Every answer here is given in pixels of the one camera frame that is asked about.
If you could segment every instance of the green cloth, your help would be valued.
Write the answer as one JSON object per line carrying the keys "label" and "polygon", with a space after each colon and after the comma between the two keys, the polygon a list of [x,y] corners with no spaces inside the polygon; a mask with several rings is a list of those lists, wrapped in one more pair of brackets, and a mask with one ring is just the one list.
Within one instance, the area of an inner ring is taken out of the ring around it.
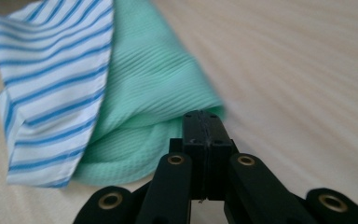
{"label": "green cloth", "polygon": [[151,174],[181,137],[181,117],[222,102],[196,60],[155,7],[145,0],[116,0],[115,32],[106,92],[93,136],[74,179],[118,185]]}

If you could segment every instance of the light wood surface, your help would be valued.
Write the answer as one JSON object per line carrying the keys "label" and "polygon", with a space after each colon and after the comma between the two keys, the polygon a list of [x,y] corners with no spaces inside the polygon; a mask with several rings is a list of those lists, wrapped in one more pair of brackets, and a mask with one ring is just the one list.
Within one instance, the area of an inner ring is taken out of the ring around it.
{"label": "light wood surface", "polygon": [[[0,13],[26,2],[0,0]],[[358,1],[154,2],[224,99],[241,151],[300,197],[327,187],[358,203]],[[71,223],[98,189],[8,186],[6,172],[0,123],[0,223]],[[227,223],[221,210],[193,203],[191,223]]]}

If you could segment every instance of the towel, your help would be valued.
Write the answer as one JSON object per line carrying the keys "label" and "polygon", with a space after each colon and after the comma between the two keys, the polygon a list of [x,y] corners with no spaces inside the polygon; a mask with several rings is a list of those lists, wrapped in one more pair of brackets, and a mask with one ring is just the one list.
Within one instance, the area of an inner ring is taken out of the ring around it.
{"label": "towel", "polygon": [[116,0],[114,17],[104,0],[41,1],[0,16],[0,73],[9,184],[129,183],[156,169],[185,112],[224,113],[144,0]]}

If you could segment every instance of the black plastic part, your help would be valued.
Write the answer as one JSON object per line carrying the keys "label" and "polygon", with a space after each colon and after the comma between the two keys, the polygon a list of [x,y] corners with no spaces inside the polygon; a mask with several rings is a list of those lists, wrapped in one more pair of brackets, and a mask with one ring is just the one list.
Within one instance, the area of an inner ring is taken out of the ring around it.
{"label": "black plastic part", "polygon": [[191,198],[223,201],[229,157],[238,151],[215,114],[191,111],[183,116],[182,152],[193,160]]}
{"label": "black plastic part", "polygon": [[253,223],[234,187],[229,186],[224,211],[228,224]]}
{"label": "black plastic part", "polygon": [[183,138],[170,140],[151,182],[133,193],[98,190],[75,223],[186,224],[190,200],[207,198],[225,201],[229,224],[358,223],[358,205],[339,192],[314,189],[306,200],[290,193],[260,159],[238,153],[221,120],[206,111],[184,115]]}
{"label": "black plastic part", "polygon": [[358,223],[358,205],[334,190],[313,189],[307,194],[306,203],[320,223]]}
{"label": "black plastic part", "polygon": [[[122,202],[115,208],[102,209],[99,201],[104,195],[115,193],[121,195]],[[107,187],[95,192],[87,203],[82,207],[78,213],[74,223],[75,224],[90,224],[90,223],[131,223],[128,217],[125,216],[131,210],[132,200],[131,193],[119,187]]]}
{"label": "black plastic part", "polygon": [[169,153],[161,158],[137,224],[189,223],[191,164],[184,153]]}
{"label": "black plastic part", "polygon": [[254,223],[317,223],[269,168],[257,157],[230,158],[228,176]]}

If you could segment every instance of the white and blue striped towel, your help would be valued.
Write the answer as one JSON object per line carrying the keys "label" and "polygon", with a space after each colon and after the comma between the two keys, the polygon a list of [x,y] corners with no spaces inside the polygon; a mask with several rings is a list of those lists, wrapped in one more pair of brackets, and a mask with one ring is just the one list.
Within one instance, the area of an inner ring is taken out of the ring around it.
{"label": "white and blue striped towel", "polygon": [[110,0],[40,1],[0,16],[9,184],[68,184],[103,99],[112,33]]}

